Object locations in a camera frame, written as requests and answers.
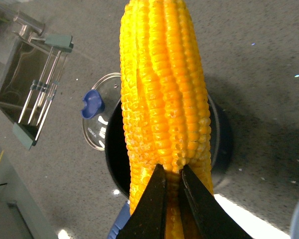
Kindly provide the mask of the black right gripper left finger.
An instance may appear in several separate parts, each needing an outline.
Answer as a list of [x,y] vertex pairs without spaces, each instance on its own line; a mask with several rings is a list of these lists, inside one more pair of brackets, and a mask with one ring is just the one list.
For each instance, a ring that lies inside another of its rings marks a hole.
[[142,197],[118,239],[163,239],[166,229],[167,187],[162,165],[156,165]]

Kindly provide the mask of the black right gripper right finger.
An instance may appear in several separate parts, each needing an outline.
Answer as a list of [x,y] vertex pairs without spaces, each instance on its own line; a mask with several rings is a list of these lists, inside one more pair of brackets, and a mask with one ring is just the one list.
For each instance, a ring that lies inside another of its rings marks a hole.
[[186,239],[250,239],[185,165],[181,174],[181,222]]

